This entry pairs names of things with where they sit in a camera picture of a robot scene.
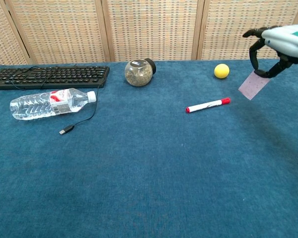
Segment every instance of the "pink card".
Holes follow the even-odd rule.
[[[252,100],[253,97],[257,93],[259,93],[260,90],[262,90],[263,87],[270,81],[270,78],[262,78],[258,76],[256,73],[251,72],[251,74],[247,77],[247,79],[242,83],[242,85],[239,87],[239,91],[249,100]]]

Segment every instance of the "tennis ball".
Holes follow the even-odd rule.
[[[217,78],[225,78],[228,76],[228,74],[229,74],[229,67],[224,63],[218,64],[214,69],[214,75]]]

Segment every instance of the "wicker panel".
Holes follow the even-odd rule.
[[[191,59],[197,0],[107,0],[116,61]]]
[[[202,59],[248,59],[255,36],[243,38],[250,28],[292,24],[298,0],[212,0],[202,42]],[[258,58],[276,58],[263,47]]]
[[[94,0],[12,0],[38,63],[105,61]]]
[[[26,64],[26,59],[0,5],[0,64]]]

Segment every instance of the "jar lid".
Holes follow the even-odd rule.
[[[154,62],[151,59],[149,59],[149,58],[146,58],[145,60],[151,65],[151,67],[152,67],[152,74],[154,74],[156,72],[156,67],[155,67]]]

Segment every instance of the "black keyboard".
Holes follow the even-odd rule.
[[[104,87],[108,66],[53,66],[0,69],[0,89]]]

